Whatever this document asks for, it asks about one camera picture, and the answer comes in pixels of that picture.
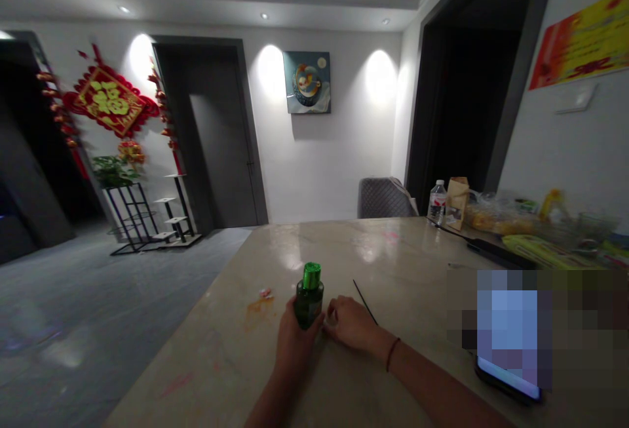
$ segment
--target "green plant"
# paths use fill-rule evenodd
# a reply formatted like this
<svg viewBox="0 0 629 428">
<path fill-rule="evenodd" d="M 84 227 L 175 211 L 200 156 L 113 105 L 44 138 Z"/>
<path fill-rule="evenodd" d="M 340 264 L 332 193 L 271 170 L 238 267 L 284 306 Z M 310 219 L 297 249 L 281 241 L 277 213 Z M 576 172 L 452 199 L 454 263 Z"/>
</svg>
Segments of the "green plant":
<svg viewBox="0 0 629 428">
<path fill-rule="evenodd" d="M 99 156 L 93 158 L 94 175 L 104 189 L 107 187 L 124 187 L 133 184 L 133 179 L 140 175 L 129 169 L 127 162 L 118 156 Z"/>
</svg>

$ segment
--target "gray tile floor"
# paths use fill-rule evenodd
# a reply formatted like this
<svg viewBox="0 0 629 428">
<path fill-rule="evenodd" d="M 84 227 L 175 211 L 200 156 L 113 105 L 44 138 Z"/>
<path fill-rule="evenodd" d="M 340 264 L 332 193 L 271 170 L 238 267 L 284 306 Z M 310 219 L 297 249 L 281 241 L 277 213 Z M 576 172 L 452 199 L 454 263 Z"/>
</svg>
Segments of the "gray tile floor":
<svg viewBox="0 0 629 428">
<path fill-rule="evenodd" d="M 92 226 L 0 266 L 0 426 L 100 426 L 252 230 L 110 256 Z"/>
</svg>

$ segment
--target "phone screen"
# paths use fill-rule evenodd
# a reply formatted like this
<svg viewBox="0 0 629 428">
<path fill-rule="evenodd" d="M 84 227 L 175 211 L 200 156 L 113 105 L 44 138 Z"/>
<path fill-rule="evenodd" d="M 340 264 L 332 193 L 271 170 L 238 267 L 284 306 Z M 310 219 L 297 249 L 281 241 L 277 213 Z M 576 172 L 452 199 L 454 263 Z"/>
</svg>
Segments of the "phone screen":
<svg viewBox="0 0 629 428">
<path fill-rule="evenodd" d="M 505 384 L 513 387 L 518 392 L 522 392 L 534 400 L 539 400 L 541 395 L 539 387 L 522 379 L 521 377 L 516 376 L 512 372 L 502 369 L 482 357 L 478 358 L 478 367 L 484 372 L 487 372 L 490 376 L 494 376 L 498 380 L 501 380 Z"/>
</svg>

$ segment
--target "green glass bottle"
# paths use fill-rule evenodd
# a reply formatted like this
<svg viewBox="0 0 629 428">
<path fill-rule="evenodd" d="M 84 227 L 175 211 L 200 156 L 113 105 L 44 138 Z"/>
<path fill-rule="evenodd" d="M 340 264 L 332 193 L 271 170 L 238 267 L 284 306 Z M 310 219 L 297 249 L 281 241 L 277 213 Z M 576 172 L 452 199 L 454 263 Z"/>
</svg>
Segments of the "green glass bottle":
<svg viewBox="0 0 629 428">
<path fill-rule="evenodd" d="M 295 316 L 302 330 L 307 330 L 321 313 L 323 303 L 323 282 L 321 265 L 306 263 L 303 267 L 303 279 L 297 284 Z"/>
</svg>

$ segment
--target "gray chair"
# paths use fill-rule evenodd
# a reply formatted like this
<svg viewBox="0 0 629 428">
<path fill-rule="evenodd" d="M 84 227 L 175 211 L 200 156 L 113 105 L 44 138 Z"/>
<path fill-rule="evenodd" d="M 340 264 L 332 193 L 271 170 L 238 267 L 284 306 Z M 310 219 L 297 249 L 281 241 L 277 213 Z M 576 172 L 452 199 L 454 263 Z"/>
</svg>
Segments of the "gray chair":
<svg viewBox="0 0 629 428">
<path fill-rule="evenodd" d="M 390 178 L 364 178 L 358 186 L 358 218 L 417 216 L 407 195 Z"/>
</svg>

